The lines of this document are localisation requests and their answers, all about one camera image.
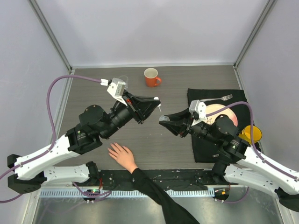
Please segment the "black sleeved forearm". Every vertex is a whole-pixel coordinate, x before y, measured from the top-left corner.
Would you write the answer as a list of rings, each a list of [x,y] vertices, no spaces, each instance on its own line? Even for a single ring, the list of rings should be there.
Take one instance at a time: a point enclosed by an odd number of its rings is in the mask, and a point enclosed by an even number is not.
[[[136,168],[131,179],[136,190],[146,194],[162,206],[167,224],[197,224],[197,219],[185,208],[176,203],[161,187],[154,183],[141,169]]]

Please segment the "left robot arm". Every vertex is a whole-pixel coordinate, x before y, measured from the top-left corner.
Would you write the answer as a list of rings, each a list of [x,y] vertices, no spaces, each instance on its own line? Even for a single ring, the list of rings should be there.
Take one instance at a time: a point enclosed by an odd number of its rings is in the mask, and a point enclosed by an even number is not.
[[[26,156],[8,156],[7,165],[14,171],[7,178],[8,187],[19,194],[27,194],[46,184],[97,185],[100,173],[94,162],[74,167],[57,167],[56,164],[99,148],[102,140],[109,139],[132,119],[142,124],[161,104],[158,97],[139,97],[127,91],[123,99],[123,103],[115,102],[110,113],[99,105],[89,106],[80,114],[79,124],[53,145]]]

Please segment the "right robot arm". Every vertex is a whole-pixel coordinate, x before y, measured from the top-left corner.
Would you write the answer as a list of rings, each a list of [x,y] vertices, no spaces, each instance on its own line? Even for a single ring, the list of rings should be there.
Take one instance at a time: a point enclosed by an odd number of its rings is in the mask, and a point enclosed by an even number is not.
[[[190,134],[217,146],[211,179],[216,184],[236,183],[262,191],[286,208],[299,210],[299,174],[256,151],[238,137],[238,128],[226,115],[213,124],[196,120],[189,112],[162,115],[159,124],[181,138]]]

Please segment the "person's bare hand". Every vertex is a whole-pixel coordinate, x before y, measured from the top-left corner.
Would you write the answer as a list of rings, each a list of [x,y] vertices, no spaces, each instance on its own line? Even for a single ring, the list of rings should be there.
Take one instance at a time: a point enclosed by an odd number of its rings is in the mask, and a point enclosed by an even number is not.
[[[118,143],[111,143],[108,148],[108,154],[119,165],[125,168],[130,174],[132,174],[138,166],[135,163],[132,152],[127,147],[122,147]]]

